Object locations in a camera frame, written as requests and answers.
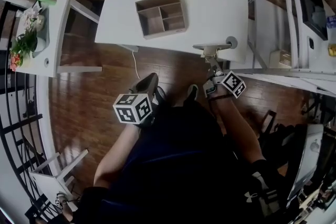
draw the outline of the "white chair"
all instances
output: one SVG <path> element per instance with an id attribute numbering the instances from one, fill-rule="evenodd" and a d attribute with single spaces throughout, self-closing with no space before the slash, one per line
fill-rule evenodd
<path id="1" fill-rule="evenodd" d="M 40 174 L 39 172 L 45 168 L 52 161 L 56 161 L 59 153 L 56 153 L 50 159 L 46 160 L 40 166 L 38 166 L 34 171 L 29 172 L 30 176 L 34 179 L 38 188 L 43 192 L 43 194 L 49 199 L 49 201 L 55 204 L 55 199 L 58 193 L 64 193 L 68 200 L 74 200 L 72 193 L 69 191 L 68 186 L 73 181 L 74 177 L 71 176 L 64 182 L 64 177 L 89 153 L 88 150 L 82 151 L 68 166 L 66 166 L 57 176 L 49 176 Z M 72 211 L 77 210 L 77 206 L 69 202 L 69 207 Z"/>

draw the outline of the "under armour logo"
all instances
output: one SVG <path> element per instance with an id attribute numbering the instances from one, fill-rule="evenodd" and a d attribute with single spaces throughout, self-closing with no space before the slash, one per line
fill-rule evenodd
<path id="1" fill-rule="evenodd" d="M 258 194 L 253 193 L 252 195 L 250 195 L 250 192 L 247 192 L 244 194 L 245 197 L 247 197 L 246 202 L 252 202 L 252 198 L 255 198 L 258 196 Z"/>

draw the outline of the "white cable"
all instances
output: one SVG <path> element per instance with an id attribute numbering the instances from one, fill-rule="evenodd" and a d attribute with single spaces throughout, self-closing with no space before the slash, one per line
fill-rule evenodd
<path id="1" fill-rule="evenodd" d="M 135 63 L 135 73 L 136 73 L 136 75 L 138 76 L 138 79 L 140 79 L 140 76 L 139 76 L 139 74 L 138 74 L 138 68 L 137 68 L 137 61 L 136 61 L 136 59 L 135 59 L 135 55 L 134 55 L 134 50 L 132 51 L 132 55 L 133 55 L 133 59 L 134 59 L 134 63 Z"/>

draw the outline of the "wooden organizer box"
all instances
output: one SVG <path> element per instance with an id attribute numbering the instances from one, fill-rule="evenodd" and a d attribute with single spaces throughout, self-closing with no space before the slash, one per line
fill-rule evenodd
<path id="1" fill-rule="evenodd" d="M 135 6 L 145 39 L 186 31 L 180 0 L 141 0 Z"/>

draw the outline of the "hand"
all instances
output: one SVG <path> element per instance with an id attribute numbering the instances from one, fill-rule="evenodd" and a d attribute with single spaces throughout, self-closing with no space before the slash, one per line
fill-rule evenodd
<path id="1" fill-rule="evenodd" d="M 226 89 L 223 85 L 217 84 L 216 85 L 216 91 L 214 91 L 213 93 L 210 93 L 209 97 L 214 98 L 214 97 L 221 96 L 221 95 L 226 95 L 226 94 L 230 94 L 229 90 Z"/>

